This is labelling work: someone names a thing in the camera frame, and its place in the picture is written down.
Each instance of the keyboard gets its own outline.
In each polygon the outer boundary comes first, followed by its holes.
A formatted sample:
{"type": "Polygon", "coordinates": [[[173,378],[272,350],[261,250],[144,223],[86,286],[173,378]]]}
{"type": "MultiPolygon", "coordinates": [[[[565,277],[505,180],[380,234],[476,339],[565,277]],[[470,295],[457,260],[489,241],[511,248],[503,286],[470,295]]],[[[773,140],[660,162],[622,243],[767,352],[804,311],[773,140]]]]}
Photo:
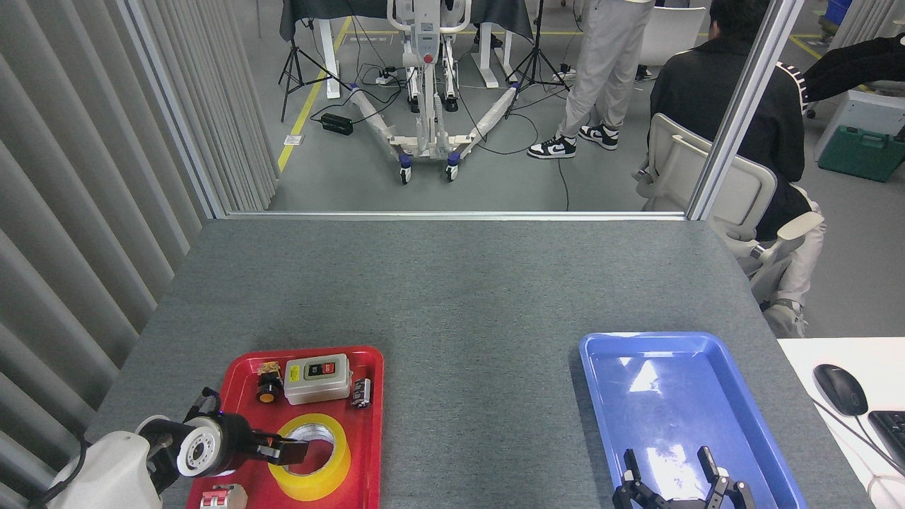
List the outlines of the keyboard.
{"type": "Polygon", "coordinates": [[[875,410],[867,418],[892,459],[905,466],[905,411],[875,410]]]}

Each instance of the gray carpet surface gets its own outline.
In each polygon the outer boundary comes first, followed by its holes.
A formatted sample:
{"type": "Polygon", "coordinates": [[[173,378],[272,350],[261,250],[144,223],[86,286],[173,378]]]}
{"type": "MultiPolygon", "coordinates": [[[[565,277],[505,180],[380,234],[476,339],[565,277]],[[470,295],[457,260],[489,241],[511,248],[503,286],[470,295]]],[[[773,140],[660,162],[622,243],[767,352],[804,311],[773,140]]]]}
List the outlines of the gray carpet surface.
{"type": "Polygon", "coordinates": [[[870,506],[738,266],[691,222],[210,223],[89,439],[181,418],[248,351],[366,344],[386,360],[382,507],[608,508],[577,353],[598,331],[720,337],[808,505],[870,506]]]}

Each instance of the blue tray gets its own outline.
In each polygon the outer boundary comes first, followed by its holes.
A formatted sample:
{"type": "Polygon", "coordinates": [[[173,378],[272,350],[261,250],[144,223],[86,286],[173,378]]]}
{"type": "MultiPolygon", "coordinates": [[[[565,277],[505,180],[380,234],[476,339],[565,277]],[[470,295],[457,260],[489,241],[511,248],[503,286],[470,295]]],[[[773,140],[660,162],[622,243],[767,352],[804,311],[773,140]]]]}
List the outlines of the blue tray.
{"type": "MultiPolygon", "coordinates": [[[[746,481],[757,509],[805,509],[726,345],[706,332],[589,334],[581,360],[613,486],[634,450],[642,480],[667,500],[707,496],[698,463],[710,447],[718,466],[746,481]]],[[[723,507],[731,507],[726,499],[723,507]]]]}

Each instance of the power adapter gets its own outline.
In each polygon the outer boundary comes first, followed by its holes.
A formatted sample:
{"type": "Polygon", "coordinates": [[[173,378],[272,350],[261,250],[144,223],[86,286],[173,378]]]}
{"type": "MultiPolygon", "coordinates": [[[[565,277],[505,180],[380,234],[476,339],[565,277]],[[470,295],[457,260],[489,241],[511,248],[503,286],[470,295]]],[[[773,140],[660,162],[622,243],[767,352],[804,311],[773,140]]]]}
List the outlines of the power adapter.
{"type": "Polygon", "coordinates": [[[340,117],[332,113],[324,113],[318,119],[320,125],[326,130],[332,130],[346,136],[352,134],[352,120],[346,117],[340,117]]]}

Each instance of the gray pants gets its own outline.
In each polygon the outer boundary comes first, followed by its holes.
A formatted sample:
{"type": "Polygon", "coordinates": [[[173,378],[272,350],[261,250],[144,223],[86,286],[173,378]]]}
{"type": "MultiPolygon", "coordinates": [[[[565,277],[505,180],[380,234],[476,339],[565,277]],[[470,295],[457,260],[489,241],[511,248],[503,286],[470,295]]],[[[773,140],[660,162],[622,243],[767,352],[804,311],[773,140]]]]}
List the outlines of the gray pants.
{"type": "Polygon", "coordinates": [[[575,137],[585,123],[622,126],[634,86],[644,27],[653,2],[589,0],[575,85],[566,99],[558,134],[575,137]]]}

